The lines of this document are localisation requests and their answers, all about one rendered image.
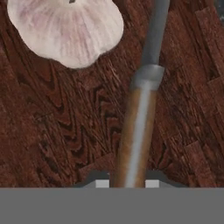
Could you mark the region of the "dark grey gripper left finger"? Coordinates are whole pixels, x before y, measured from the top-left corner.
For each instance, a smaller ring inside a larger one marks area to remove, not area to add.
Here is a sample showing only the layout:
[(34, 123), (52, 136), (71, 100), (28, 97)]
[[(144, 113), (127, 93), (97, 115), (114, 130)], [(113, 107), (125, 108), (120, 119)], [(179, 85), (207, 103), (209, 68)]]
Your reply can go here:
[(75, 188), (109, 188), (110, 175), (107, 171), (91, 171)]

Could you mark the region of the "white garlic bulb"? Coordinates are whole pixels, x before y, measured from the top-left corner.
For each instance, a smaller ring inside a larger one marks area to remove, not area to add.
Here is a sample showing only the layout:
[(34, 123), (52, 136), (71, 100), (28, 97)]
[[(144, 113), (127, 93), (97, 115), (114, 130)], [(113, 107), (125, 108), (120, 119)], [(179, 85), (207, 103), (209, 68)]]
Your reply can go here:
[(7, 12), (31, 51), (72, 69), (94, 64), (124, 31), (113, 0), (7, 0)]

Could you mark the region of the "knife with brown wooden handle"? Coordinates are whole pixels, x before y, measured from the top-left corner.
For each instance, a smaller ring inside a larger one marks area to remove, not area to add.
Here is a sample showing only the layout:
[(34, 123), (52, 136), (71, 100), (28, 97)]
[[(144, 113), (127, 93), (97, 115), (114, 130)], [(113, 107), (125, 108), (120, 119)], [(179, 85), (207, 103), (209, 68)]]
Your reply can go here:
[(147, 160), (151, 147), (158, 88), (165, 69), (159, 56), (171, 0), (152, 0), (140, 67), (130, 83), (113, 187), (145, 186)]

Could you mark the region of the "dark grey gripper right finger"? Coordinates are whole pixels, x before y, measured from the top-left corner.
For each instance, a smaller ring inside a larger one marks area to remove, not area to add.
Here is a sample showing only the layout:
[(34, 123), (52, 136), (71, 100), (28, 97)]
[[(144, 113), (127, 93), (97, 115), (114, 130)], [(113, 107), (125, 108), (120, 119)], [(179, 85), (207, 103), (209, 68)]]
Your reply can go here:
[(185, 185), (170, 180), (162, 171), (147, 171), (146, 172), (146, 180), (145, 180), (146, 188), (183, 188)]

